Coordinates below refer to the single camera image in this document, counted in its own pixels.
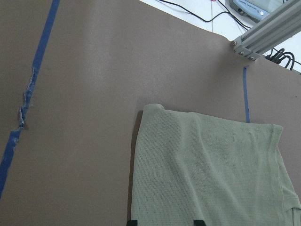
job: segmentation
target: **gray electronic device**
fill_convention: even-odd
[[[257,23],[285,2],[287,0],[229,0],[231,8]]]

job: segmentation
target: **blue tape strip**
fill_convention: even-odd
[[[246,111],[246,122],[250,123],[250,112],[249,112],[249,103],[248,103],[248,91],[246,85],[246,71],[248,66],[243,69],[243,84],[244,84],[244,98],[245,98],[245,111]]]
[[[51,29],[52,29],[53,23],[55,21],[55,16],[56,16],[56,12],[57,12],[59,3],[60,3],[60,0],[52,1],[51,7],[49,10],[49,14],[47,16],[46,23],[45,23],[45,26],[43,29],[43,33],[40,38],[40,42],[39,42],[39,45],[38,45],[38,48],[37,48],[37,51],[36,51],[36,54],[34,56],[34,60],[32,63],[32,76],[30,78],[29,85],[24,93],[24,104],[23,104],[23,106],[20,107],[20,110],[19,110],[19,120],[20,120],[19,129],[10,132],[8,142],[7,142],[5,150],[4,150],[3,158],[2,158],[2,161],[0,164],[0,199],[2,196],[2,192],[4,189],[4,185],[5,185],[7,176],[8,176],[8,169],[9,169],[11,162],[13,160],[13,157],[14,157],[16,144],[19,141],[21,131],[24,127],[27,109],[29,107],[30,99],[31,99],[33,91],[34,91],[35,83],[36,83],[38,75],[39,75],[39,70],[40,70],[40,67],[42,64],[43,56],[44,56],[46,46],[47,46],[47,43],[49,40]]]

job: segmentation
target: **green cloth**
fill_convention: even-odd
[[[138,226],[300,226],[301,205],[277,147],[281,132],[146,105],[131,219]]]

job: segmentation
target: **white floor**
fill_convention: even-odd
[[[163,3],[158,0],[141,0],[155,8],[158,8],[164,12],[167,12],[179,19],[182,19],[194,26],[200,27],[210,32],[220,34],[226,37],[228,40],[232,41],[237,38],[239,35],[243,34],[245,30],[233,20],[228,14],[222,14],[218,16],[214,21],[205,23],[195,16],[187,13],[178,6],[170,5]],[[179,4],[189,11],[195,13],[196,15],[202,17],[205,20],[212,19],[215,15],[220,12],[225,11],[225,8],[218,1],[211,0],[168,0],[170,2]],[[228,4],[229,1],[226,0],[226,6],[240,21],[242,21],[247,26],[254,26],[256,23],[246,16],[241,16],[236,11],[232,10]],[[282,42],[276,49],[284,48],[285,51],[292,52],[295,55],[295,60],[301,63],[301,45],[299,41],[301,40],[301,32],[294,35],[293,37]],[[284,60],[280,65],[285,66],[287,63]],[[301,65],[295,63],[294,70],[301,72]]]

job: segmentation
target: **folded cloth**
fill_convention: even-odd
[[[131,219],[138,226],[300,226],[282,127],[144,107]]]

